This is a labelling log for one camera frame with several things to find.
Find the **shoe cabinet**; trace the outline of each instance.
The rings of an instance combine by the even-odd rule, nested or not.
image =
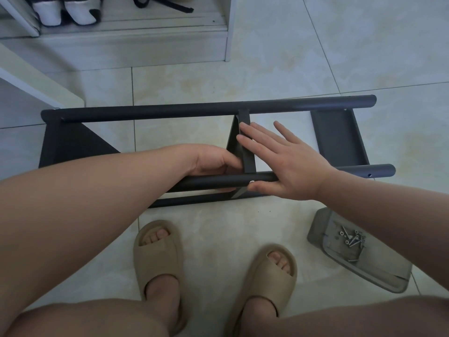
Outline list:
[[[177,0],[194,9],[188,14],[152,0],[146,8],[104,0],[101,22],[39,26],[37,36],[3,11],[0,43],[42,72],[228,61],[236,1]]]

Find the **person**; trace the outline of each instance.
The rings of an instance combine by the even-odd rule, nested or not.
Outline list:
[[[314,199],[357,223],[449,289],[449,195],[338,171],[275,122],[283,137],[240,124],[239,143],[279,181],[248,189]],[[240,160],[209,145],[176,145],[56,164],[0,183],[0,335],[168,336],[188,320],[182,246],[169,222],[143,227],[134,262],[143,301],[92,300],[22,312],[117,238],[186,175],[238,172]],[[406,297],[279,318],[295,286],[296,263],[280,245],[256,256],[229,315],[228,336],[443,336],[449,301]]]

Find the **cabinet door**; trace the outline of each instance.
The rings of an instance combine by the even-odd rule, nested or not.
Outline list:
[[[0,4],[30,36],[39,36],[40,22],[33,8],[25,0],[0,0]]]

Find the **tan slipper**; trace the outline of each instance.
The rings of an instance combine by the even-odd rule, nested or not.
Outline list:
[[[154,243],[144,244],[149,234],[166,229],[169,236]],[[144,226],[134,241],[134,269],[138,279],[142,300],[146,300],[145,288],[158,275],[172,275],[178,279],[181,290],[178,321],[171,335],[179,333],[187,324],[188,305],[184,288],[183,251],[179,232],[170,222],[157,220]]]
[[[268,259],[271,252],[283,254],[290,265],[290,274],[283,271],[274,262]],[[252,297],[262,297],[270,302],[276,309],[276,315],[284,310],[293,290],[295,289],[298,268],[295,257],[284,246],[270,244],[264,247],[255,257],[245,277],[243,288],[235,301],[225,326],[225,336],[238,336],[240,332],[240,317],[243,308]]]

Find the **person's right hand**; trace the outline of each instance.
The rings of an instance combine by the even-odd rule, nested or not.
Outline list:
[[[239,143],[268,164],[279,179],[251,182],[247,189],[294,200],[317,199],[323,182],[337,170],[282,124],[274,122],[274,127],[285,139],[259,124],[240,123],[252,139],[237,135]]]

